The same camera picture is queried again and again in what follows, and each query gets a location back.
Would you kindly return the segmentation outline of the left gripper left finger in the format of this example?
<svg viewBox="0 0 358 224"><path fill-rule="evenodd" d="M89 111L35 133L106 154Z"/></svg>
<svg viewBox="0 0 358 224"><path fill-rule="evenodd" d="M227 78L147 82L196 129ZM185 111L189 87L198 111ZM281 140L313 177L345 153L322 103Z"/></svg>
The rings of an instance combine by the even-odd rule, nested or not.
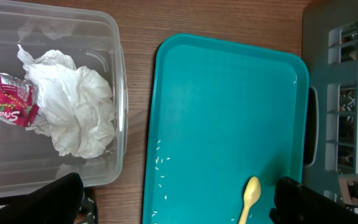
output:
<svg viewBox="0 0 358 224"><path fill-rule="evenodd" d="M0 224L74 223L83 195L81 177L72 172L8 202L0 208Z"/></svg>

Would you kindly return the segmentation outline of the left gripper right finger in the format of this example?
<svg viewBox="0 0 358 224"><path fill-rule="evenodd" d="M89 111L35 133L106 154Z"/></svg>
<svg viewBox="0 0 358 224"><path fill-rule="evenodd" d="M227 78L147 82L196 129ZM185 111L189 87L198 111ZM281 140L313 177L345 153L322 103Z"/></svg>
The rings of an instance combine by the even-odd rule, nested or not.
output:
<svg viewBox="0 0 358 224"><path fill-rule="evenodd" d="M275 185L274 224L358 224L358 214L289 178Z"/></svg>

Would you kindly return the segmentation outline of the yellow plastic spoon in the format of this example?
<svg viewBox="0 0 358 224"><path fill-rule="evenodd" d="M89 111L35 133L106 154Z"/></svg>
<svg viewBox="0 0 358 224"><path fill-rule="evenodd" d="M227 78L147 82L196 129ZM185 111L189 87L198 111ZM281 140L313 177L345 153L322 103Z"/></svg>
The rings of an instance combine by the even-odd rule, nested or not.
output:
<svg viewBox="0 0 358 224"><path fill-rule="evenodd" d="M261 196L261 184L260 180L256 176L252 176L245 188L243 195L244 206L239 217L238 224L246 224L247 217L250 211L250 208L259 200Z"/></svg>

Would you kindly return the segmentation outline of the white napkin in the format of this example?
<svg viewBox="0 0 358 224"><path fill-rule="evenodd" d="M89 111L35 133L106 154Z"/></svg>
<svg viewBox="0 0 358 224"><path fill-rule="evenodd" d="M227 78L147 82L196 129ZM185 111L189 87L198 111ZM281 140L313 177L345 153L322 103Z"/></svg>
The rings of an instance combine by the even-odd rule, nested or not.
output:
<svg viewBox="0 0 358 224"><path fill-rule="evenodd" d="M59 50L33 58L22 47L17 53L25 79L37 89L39 107L30 130L52 139L60 156L91 159L103 154L115 137L115 106L109 83L87 66Z"/></svg>

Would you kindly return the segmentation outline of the red foil wrapper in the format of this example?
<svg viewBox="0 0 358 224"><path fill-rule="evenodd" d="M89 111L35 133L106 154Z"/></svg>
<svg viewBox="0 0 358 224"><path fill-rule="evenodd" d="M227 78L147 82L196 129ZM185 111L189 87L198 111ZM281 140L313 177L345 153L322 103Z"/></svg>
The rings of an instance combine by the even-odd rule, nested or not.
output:
<svg viewBox="0 0 358 224"><path fill-rule="evenodd" d="M37 93L30 81L0 73L0 119L28 128L39 110Z"/></svg>

